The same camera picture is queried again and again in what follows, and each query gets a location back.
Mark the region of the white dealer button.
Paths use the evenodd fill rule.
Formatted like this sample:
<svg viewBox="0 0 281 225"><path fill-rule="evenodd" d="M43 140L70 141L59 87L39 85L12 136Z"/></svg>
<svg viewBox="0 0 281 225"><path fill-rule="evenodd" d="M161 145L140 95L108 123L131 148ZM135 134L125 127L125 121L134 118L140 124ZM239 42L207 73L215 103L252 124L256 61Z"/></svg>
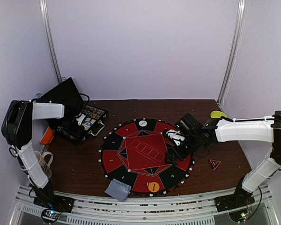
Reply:
<svg viewBox="0 0 281 225"><path fill-rule="evenodd" d="M148 124L148 123L147 123L145 120L141 120L141 121L139 122L139 126L141 126L141 127L145 127L147 124Z"/></svg>

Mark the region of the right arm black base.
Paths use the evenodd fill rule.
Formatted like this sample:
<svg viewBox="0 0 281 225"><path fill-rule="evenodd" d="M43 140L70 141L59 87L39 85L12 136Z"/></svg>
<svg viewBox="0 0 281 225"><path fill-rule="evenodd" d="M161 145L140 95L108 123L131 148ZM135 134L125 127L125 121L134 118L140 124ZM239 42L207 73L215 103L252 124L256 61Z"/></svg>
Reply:
<svg viewBox="0 0 281 225"><path fill-rule="evenodd" d="M244 207L247 203L255 203L252 193L246 191L235 192L231 195L219 196L214 199L218 212Z"/></svg>

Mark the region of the orange big blind button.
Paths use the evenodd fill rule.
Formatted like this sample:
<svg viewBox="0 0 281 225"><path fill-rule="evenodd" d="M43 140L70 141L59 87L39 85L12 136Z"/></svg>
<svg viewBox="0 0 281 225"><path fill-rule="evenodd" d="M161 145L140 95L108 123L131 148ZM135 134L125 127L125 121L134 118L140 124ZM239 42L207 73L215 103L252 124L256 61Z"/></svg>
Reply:
<svg viewBox="0 0 281 225"><path fill-rule="evenodd" d="M151 193L156 193L160 190L160 185L159 183L157 182L150 182L148 184L148 190L151 192Z"/></svg>

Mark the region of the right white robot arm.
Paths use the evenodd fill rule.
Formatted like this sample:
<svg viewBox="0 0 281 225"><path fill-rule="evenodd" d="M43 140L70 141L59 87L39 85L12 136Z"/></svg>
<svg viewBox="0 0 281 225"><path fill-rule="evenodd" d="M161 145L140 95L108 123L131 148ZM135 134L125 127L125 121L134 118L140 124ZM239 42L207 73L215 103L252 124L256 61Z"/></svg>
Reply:
<svg viewBox="0 0 281 225"><path fill-rule="evenodd" d="M269 156L240 180L230 200L235 207L242 206L261 183L281 169L281 111L253 119L230 119L221 116L210 118L205 124L187 113L175 127L163 131L163 136L173 144L165 154L165 161L173 165L183 161L198 148L207 147L211 143L230 141L271 143L272 151Z"/></svg>

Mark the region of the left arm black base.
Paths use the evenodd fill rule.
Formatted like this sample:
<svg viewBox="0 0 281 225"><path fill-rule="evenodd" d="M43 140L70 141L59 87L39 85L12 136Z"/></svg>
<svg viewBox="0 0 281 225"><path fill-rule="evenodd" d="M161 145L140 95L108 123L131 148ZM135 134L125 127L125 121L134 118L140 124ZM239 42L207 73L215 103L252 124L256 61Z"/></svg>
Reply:
<svg viewBox="0 0 281 225"><path fill-rule="evenodd" d="M47 197L44 194L37 193L33 203L44 208L55 210L58 212L72 212L74 199L60 195Z"/></svg>

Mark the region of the grey playing card deck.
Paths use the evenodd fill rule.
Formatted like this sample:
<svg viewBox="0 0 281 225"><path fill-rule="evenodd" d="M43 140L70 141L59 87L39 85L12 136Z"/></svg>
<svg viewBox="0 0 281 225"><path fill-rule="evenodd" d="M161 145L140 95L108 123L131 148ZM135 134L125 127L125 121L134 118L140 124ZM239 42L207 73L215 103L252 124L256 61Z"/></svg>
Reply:
<svg viewBox="0 0 281 225"><path fill-rule="evenodd" d="M131 188L130 185L113 179L104 192L118 201L123 202L130 194Z"/></svg>

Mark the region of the red black triangular token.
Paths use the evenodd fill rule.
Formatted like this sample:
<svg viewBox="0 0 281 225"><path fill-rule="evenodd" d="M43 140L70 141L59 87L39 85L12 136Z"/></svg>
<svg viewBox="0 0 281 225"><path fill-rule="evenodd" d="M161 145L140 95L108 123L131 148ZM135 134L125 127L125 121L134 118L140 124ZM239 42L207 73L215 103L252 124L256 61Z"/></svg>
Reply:
<svg viewBox="0 0 281 225"><path fill-rule="evenodd" d="M209 159L209 163L212 166L213 171L215 171L221 164L221 161Z"/></svg>

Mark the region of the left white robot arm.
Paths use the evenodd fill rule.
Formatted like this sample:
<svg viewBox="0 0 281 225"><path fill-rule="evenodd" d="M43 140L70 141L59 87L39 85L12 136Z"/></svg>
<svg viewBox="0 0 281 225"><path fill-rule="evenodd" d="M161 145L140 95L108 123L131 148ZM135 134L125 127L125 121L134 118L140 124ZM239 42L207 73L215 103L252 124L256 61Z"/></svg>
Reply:
<svg viewBox="0 0 281 225"><path fill-rule="evenodd" d="M15 157L24 166L31 183L40 189L48 186L49 179L41 168L32 146L32 122L34 120L72 120L80 114L83 104L39 103L32 101L11 101L2 123L1 132L7 143L14 148Z"/></svg>

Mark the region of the black poker chip case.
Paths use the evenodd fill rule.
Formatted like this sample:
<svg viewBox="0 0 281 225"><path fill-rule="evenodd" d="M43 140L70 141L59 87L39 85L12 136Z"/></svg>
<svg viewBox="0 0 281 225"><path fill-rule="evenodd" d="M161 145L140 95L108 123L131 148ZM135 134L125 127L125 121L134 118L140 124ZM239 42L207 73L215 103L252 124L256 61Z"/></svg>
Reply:
<svg viewBox="0 0 281 225"><path fill-rule="evenodd" d="M83 96L89 98L88 95L78 91L73 79L70 77L36 100L39 103L57 103L62 104L65 107L63 118L46 120L50 128L64 139L66 138L63 134L63 121L74 117L77 118L81 114L86 115L81 124L84 126L82 140L68 140L77 146L81 146L91 135L97 136L101 129L96 133L95 130L98 129L98 127L104 128L104 120L108 116L107 110L85 103L82 99Z"/></svg>

